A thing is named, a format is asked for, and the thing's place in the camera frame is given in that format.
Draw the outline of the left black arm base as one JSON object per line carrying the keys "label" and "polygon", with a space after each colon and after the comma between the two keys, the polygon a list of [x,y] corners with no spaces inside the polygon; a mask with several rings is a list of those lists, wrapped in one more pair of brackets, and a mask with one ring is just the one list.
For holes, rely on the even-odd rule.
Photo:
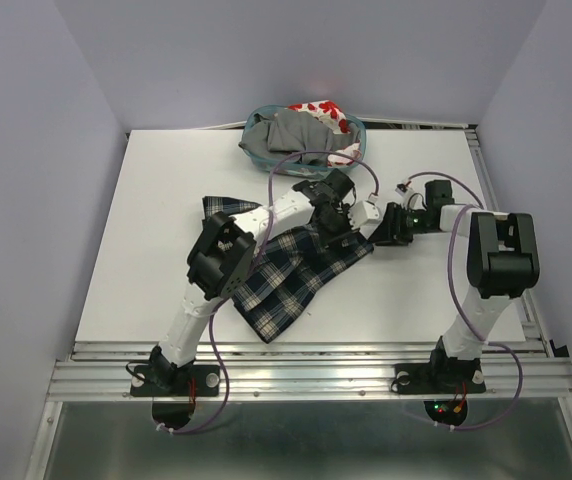
{"label": "left black arm base", "polygon": [[129,362],[125,370],[131,377],[129,395],[151,400],[156,428],[171,435],[201,430],[201,427],[189,426],[197,410],[197,400],[219,395],[219,366],[189,366],[179,373],[172,373],[170,379],[161,379],[145,361]]}

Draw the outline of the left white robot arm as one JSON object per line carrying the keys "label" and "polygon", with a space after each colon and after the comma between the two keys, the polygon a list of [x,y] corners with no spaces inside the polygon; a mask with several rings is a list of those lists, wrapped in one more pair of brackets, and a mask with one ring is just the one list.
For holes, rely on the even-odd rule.
{"label": "left white robot arm", "polygon": [[199,366],[197,350],[230,301],[265,343],[301,316],[315,294],[372,252],[360,233],[354,182],[341,171],[303,180],[269,205],[203,199],[202,231],[187,257],[180,310],[147,360],[128,363],[134,397],[213,397],[222,366]]}

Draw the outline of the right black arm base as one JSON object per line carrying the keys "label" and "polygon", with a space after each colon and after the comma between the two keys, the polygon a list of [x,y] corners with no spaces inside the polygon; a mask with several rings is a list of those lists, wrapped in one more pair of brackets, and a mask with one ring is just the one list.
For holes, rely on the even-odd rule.
{"label": "right black arm base", "polygon": [[447,359],[443,364],[398,363],[391,390],[400,395],[425,395],[424,407],[438,424],[460,427],[468,414],[468,396],[486,392],[480,362]]}

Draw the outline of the navy plaid skirt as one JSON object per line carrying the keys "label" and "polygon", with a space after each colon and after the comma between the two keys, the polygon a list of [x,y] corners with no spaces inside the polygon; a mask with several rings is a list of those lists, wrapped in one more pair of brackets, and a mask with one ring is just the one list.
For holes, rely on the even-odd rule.
{"label": "navy plaid skirt", "polygon": [[302,316],[323,287],[374,251],[359,232],[324,246],[311,220],[277,234],[282,223],[274,220],[259,265],[232,297],[237,312],[266,344]]}

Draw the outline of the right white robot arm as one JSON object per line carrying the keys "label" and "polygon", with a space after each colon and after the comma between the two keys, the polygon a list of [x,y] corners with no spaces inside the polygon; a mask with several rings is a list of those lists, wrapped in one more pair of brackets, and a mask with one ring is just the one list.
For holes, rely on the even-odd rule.
{"label": "right white robot arm", "polygon": [[414,208],[416,194],[409,182],[398,185],[404,201],[387,205],[384,218],[369,240],[376,246],[407,246],[419,234],[447,232],[447,284],[455,287],[457,238],[467,240],[465,299],[453,301],[457,315],[439,338],[425,364],[399,364],[399,387],[428,385],[448,390],[454,385],[483,383],[481,355],[501,314],[516,298],[534,287],[540,263],[534,222],[527,213],[501,213],[481,204],[456,203],[446,176],[425,185],[424,202]]}

